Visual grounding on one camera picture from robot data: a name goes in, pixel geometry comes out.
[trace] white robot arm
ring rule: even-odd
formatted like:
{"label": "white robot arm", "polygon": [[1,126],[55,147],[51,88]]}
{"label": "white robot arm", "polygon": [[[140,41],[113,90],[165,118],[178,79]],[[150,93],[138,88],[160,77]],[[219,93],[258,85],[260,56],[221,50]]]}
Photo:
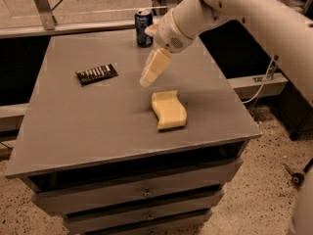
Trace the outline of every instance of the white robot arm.
{"label": "white robot arm", "polygon": [[[171,57],[203,31],[229,20],[247,29],[313,107],[313,21],[277,0],[183,0],[147,33]],[[168,64],[154,64],[153,57],[149,61],[140,81],[143,86],[153,83]]]}

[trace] terrazzo floor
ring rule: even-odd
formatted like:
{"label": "terrazzo floor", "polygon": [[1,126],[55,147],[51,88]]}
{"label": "terrazzo floor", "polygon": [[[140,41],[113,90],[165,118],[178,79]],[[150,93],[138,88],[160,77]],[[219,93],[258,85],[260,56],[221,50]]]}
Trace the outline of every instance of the terrazzo floor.
{"label": "terrazzo floor", "polygon": [[[246,147],[244,164],[234,179],[224,185],[225,195],[212,209],[212,217],[203,226],[172,230],[167,235],[287,233],[298,188],[291,184],[283,163],[302,172],[313,157],[313,133],[291,141],[288,130],[269,107],[259,107],[256,113],[263,135]],[[0,234],[68,234],[60,217],[49,216],[31,202],[32,192],[21,181],[4,177],[8,151],[0,151]]]}
{"label": "terrazzo floor", "polygon": [[[0,28],[40,24],[30,0],[20,0],[27,5],[27,10],[13,3],[15,1],[0,0]],[[49,1],[55,4],[58,0]],[[99,11],[96,20],[109,20],[109,13],[100,11],[104,8],[119,10],[121,7],[116,7],[116,4],[123,8],[150,5],[150,0],[110,1],[66,0],[55,13],[59,22],[66,24],[95,20],[91,14],[88,15],[88,11],[92,10]],[[10,6],[10,11],[6,9],[5,2]],[[75,12],[78,12],[75,17],[68,17],[68,14]],[[27,17],[21,18],[20,15],[24,13]],[[168,231],[167,235],[286,234],[298,189],[291,184],[291,177],[283,163],[287,163],[294,171],[302,171],[313,157],[313,133],[303,134],[298,140],[290,141],[289,132],[271,113],[270,108],[262,106],[256,112],[263,135],[251,140],[246,147],[242,155],[244,164],[234,179],[224,186],[225,195],[218,206],[212,209],[212,217],[201,227]],[[20,180],[4,177],[9,154],[8,149],[0,145],[0,235],[68,234],[60,217],[49,216],[31,202],[32,192]]]}

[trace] drawer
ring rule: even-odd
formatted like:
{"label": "drawer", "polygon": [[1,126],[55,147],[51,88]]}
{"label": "drawer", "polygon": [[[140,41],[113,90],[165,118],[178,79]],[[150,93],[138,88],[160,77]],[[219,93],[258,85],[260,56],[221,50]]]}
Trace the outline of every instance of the drawer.
{"label": "drawer", "polygon": [[31,184],[28,184],[28,186],[34,189],[34,192],[39,193],[91,183],[113,182],[118,178],[143,176],[148,173],[155,174],[161,170],[168,171],[175,168],[237,158],[245,146],[246,141],[238,141],[108,164],[90,164],[77,168],[49,171],[30,176],[29,182]]}
{"label": "drawer", "polygon": [[85,211],[80,215],[66,218],[64,226],[72,233],[85,233],[108,229],[136,222],[149,222],[164,216],[184,212],[210,209],[217,205],[223,191],[209,191],[209,187],[172,197],[154,198],[146,201],[132,202],[132,205],[118,205],[93,212]]}
{"label": "drawer", "polygon": [[236,158],[161,170],[153,174],[38,193],[34,195],[32,201],[49,215],[67,215],[223,184],[232,180],[242,163],[241,158]]}
{"label": "drawer", "polygon": [[210,210],[192,211],[151,222],[139,222],[112,229],[87,232],[86,235],[153,235],[167,230],[203,224],[211,215]]}

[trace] gray cabinet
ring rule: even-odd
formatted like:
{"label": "gray cabinet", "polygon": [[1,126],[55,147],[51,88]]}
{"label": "gray cabinet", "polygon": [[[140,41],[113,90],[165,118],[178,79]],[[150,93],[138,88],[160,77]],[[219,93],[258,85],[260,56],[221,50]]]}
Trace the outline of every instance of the gray cabinet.
{"label": "gray cabinet", "polygon": [[[198,38],[141,87],[152,48],[134,34],[52,37],[8,163],[6,176],[74,233],[147,235],[207,221],[261,134]],[[108,63],[118,77],[81,87],[75,71]],[[152,94],[175,89],[187,125],[158,131]]]}

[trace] soda can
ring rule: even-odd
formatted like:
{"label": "soda can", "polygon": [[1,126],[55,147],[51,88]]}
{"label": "soda can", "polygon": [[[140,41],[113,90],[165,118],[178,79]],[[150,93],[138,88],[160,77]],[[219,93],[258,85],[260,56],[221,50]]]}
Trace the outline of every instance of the soda can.
{"label": "soda can", "polygon": [[148,9],[139,10],[135,14],[137,44],[140,47],[150,47],[154,38],[145,33],[146,27],[153,24],[153,14]]}

